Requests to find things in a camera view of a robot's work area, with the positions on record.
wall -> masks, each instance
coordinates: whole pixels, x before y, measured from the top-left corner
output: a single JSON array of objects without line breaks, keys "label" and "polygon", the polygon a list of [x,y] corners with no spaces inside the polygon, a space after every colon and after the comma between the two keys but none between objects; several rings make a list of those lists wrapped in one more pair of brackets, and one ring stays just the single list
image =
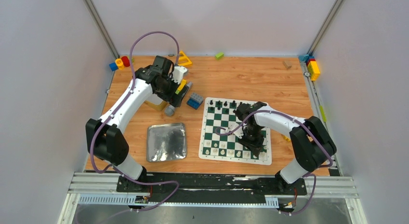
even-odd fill
[{"label": "wall", "polygon": [[113,60],[82,0],[0,0],[1,223],[56,223]]},{"label": "wall", "polygon": [[329,128],[371,224],[409,212],[409,0],[345,0],[315,56]]},{"label": "wall", "polygon": [[[142,34],[173,34],[188,55],[298,55],[308,51],[335,0],[93,0],[120,54]],[[166,36],[135,53],[176,53]]]}]

gray floor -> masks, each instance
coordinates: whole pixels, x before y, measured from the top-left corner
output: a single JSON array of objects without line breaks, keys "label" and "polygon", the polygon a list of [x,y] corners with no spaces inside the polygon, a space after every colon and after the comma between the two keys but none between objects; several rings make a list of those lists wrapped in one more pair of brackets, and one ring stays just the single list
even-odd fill
[{"label": "gray floor", "polygon": [[[300,209],[306,199],[299,198]],[[301,214],[287,217],[272,209],[158,207],[147,212],[127,212],[106,220],[111,215],[129,209],[116,205],[80,205],[80,224],[350,224],[344,199],[316,198]]]}]

blue lego brick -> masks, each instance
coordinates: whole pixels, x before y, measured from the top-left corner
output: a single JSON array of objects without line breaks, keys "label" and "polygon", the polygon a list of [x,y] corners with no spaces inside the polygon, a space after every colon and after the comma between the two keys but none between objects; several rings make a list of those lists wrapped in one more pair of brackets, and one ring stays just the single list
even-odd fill
[{"label": "blue lego brick", "polygon": [[300,55],[300,56],[298,56],[298,60],[299,60],[300,62],[306,62],[306,61],[308,60],[308,57],[309,57],[308,54]]},{"label": "blue lego brick", "polygon": [[196,102],[195,100],[193,100],[193,99],[190,98],[190,99],[188,100],[187,104],[188,104],[189,106],[193,107],[195,110],[197,110],[202,103],[198,103],[198,102]]},{"label": "blue lego brick", "polygon": [[111,68],[112,71],[115,71],[115,70],[118,69],[118,66],[116,65],[115,62],[112,62],[112,63],[109,65],[109,67]]},{"label": "blue lego brick", "polygon": [[195,100],[196,102],[198,102],[198,103],[200,103],[200,104],[202,104],[202,102],[203,102],[203,97],[200,96],[200,95],[198,95],[198,94],[196,94],[196,93],[193,93],[193,94],[191,95],[191,99]]}]

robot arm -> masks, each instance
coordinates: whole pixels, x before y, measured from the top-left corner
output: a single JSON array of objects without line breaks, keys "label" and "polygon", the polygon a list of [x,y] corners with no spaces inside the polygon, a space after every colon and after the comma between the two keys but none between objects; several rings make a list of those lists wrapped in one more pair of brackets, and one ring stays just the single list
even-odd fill
[{"label": "robot arm", "polygon": [[284,184],[294,183],[303,175],[319,168],[327,160],[323,151],[314,141],[308,139],[307,132],[295,120],[304,124],[311,131],[329,155],[336,153],[337,148],[334,142],[317,117],[312,116],[309,119],[304,119],[287,114],[284,117],[270,113],[269,111],[276,112],[276,110],[262,102],[257,102],[252,106],[249,104],[239,105],[236,116],[240,120],[244,120],[255,111],[265,112],[257,112],[247,120],[247,125],[243,128],[243,136],[239,142],[249,148],[253,154],[258,155],[264,141],[264,136],[260,132],[262,128],[268,127],[291,138],[295,158],[276,174],[276,177]]},{"label": "robot arm", "polygon": [[[169,59],[161,56],[156,56],[152,65],[138,69],[135,72],[134,88],[131,88],[133,85],[133,80],[131,80],[126,91],[109,111],[98,120],[90,119],[87,122],[85,130],[88,152],[90,152],[92,138],[96,130],[103,121],[111,117],[98,133],[94,145],[94,155],[113,164],[121,172],[137,180],[144,168],[129,154],[129,145],[123,136],[126,126],[142,103],[152,94],[156,94],[162,100],[169,102],[173,107],[179,107],[189,89],[186,85],[181,86],[182,78],[186,73],[185,67],[173,66]],[[129,93],[128,99],[123,103],[123,99]],[[120,108],[113,115],[112,112],[118,106]]]}]

wooden block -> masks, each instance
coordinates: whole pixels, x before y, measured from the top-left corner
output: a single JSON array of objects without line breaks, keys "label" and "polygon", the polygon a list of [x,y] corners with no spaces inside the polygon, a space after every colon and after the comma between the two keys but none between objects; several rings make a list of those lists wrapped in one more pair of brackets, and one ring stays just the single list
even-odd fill
[{"label": "wooden block", "polygon": [[288,70],[289,68],[291,68],[291,62],[289,61],[283,61],[283,65],[285,66],[285,68]]}]

